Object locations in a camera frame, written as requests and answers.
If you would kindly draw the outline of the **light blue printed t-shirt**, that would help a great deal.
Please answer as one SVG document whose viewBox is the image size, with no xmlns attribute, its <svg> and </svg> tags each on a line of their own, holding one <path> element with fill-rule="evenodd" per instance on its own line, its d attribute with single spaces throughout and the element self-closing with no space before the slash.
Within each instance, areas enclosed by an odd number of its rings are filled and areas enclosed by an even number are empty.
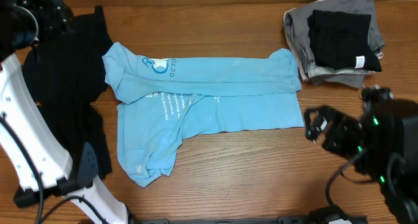
<svg viewBox="0 0 418 224">
<path fill-rule="evenodd" d="M 119 101 L 118 161 L 141 187 L 171 174 L 187 138 L 304 124 L 297 64 L 285 48 L 267 58 L 154 59 L 115 43 L 103 63 Z"/>
</svg>

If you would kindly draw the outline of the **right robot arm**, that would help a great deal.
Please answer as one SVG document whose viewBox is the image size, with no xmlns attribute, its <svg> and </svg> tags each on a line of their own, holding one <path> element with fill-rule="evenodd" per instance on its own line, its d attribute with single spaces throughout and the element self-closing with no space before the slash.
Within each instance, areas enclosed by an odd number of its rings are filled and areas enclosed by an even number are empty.
<svg viewBox="0 0 418 224">
<path fill-rule="evenodd" d="M 363 114 L 356 119 L 329 106 L 304 112 L 305 137 L 324 135 L 324 150 L 347 159 L 325 188 L 326 208 L 309 213 L 306 223 L 367 223 L 346 214 L 331 198 L 330 187 L 344 170 L 369 176 L 377 183 L 398 223 L 417 222 L 417 103 L 396 99 L 390 88 L 363 88 Z"/>
</svg>

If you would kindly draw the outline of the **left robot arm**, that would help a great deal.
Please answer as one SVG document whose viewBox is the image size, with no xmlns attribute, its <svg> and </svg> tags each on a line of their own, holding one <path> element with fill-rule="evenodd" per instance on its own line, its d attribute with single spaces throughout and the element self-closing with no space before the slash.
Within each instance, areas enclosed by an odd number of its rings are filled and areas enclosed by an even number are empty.
<svg viewBox="0 0 418 224">
<path fill-rule="evenodd" d="M 20 186 L 15 204 L 38 205 L 62 197 L 73 202 L 94 223 L 135 223 L 124 203 L 116 199 L 98 175 L 98 160 L 89 143 L 69 153 L 41 116 L 22 74 L 16 51 L 73 31 L 72 11 L 63 0 L 1 0 L 1 146 L 11 160 Z"/>
</svg>

